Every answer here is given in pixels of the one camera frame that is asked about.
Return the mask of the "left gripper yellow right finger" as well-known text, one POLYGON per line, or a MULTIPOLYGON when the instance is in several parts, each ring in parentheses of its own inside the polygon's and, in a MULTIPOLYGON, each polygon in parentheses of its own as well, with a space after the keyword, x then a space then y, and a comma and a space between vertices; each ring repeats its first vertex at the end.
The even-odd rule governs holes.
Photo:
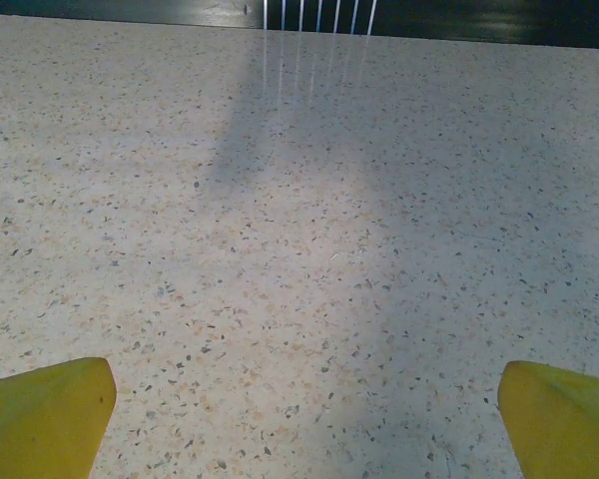
POLYGON ((511 361, 497 400, 525 478, 599 478, 598 377, 511 361))

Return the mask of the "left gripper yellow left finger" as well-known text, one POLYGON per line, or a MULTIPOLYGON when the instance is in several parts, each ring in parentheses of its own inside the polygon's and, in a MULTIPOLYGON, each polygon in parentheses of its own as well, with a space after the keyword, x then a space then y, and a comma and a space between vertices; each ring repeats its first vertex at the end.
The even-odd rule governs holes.
POLYGON ((1 378, 0 478, 87 478, 116 396, 102 357, 1 378))

